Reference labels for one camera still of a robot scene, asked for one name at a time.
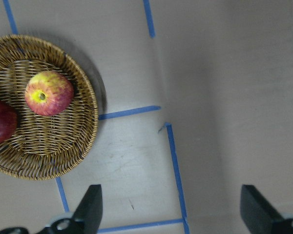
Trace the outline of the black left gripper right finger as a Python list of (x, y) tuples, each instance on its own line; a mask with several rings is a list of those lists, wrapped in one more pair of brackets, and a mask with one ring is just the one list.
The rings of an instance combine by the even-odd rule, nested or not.
[(251, 234), (293, 234), (293, 217), (282, 216), (253, 185), (242, 185), (240, 215)]

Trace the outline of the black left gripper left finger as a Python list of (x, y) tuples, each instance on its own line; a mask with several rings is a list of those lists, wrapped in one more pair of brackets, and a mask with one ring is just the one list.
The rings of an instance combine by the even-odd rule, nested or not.
[(101, 185), (90, 185), (71, 217), (45, 226), (40, 234), (96, 234), (103, 217)]

